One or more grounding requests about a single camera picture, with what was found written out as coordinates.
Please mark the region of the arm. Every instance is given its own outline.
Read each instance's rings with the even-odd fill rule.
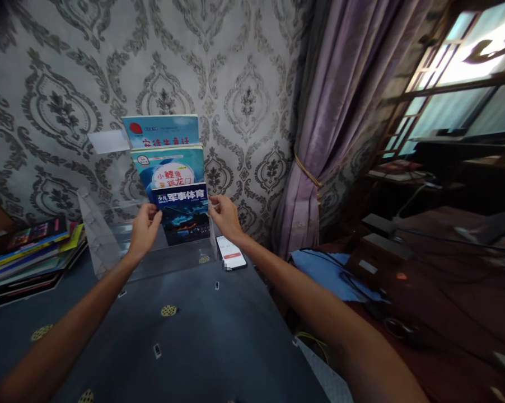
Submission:
[[[0,403],[49,401],[156,238],[161,212],[144,204],[133,221],[129,251],[0,383]]]
[[[216,204],[210,215],[223,235],[337,352],[355,402],[428,402],[411,371],[376,329],[330,291],[244,234],[229,198],[210,199]]]

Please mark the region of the window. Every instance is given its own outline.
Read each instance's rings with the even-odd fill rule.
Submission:
[[[505,3],[450,21],[400,97],[378,161],[414,152],[417,139],[505,131]]]

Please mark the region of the curtain tieback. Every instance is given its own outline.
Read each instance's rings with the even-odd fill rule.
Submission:
[[[310,180],[311,180],[311,181],[312,181],[312,182],[316,185],[316,187],[318,188],[318,190],[320,190],[320,188],[321,188],[321,182],[320,182],[318,179],[316,179],[316,178],[314,177],[314,175],[313,175],[313,174],[311,174],[311,173],[307,170],[307,168],[305,168],[305,167],[304,167],[304,165],[301,163],[301,161],[300,161],[300,160],[299,160],[299,158],[297,157],[297,154],[296,154],[296,152],[295,152],[295,151],[294,151],[294,153],[293,153],[293,156],[296,158],[296,164],[297,164],[297,166],[298,166],[298,167],[301,169],[301,171],[303,171],[303,172],[305,173],[305,175],[307,175],[307,176],[308,176],[308,178],[309,178],[309,179],[310,179]],[[320,194],[319,194],[319,193],[317,194],[317,199],[318,199],[318,200],[320,200]]]

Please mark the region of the phone screen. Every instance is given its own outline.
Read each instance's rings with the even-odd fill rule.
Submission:
[[[223,236],[217,237],[217,245],[225,262],[226,270],[243,268],[247,265],[239,248]]]

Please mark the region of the hand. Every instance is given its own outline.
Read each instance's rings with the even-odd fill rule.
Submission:
[[[128,255],[141,260],[152,248],[163,213],[154,204],[143,204],[133,221]]]
[[[241,229],[240,220],[237,217],[237,208],[226,196],[210,196],[213,206],[209,208],[209,215],[217,224],[222,234],[232,243],[242,239],[245,234]]]

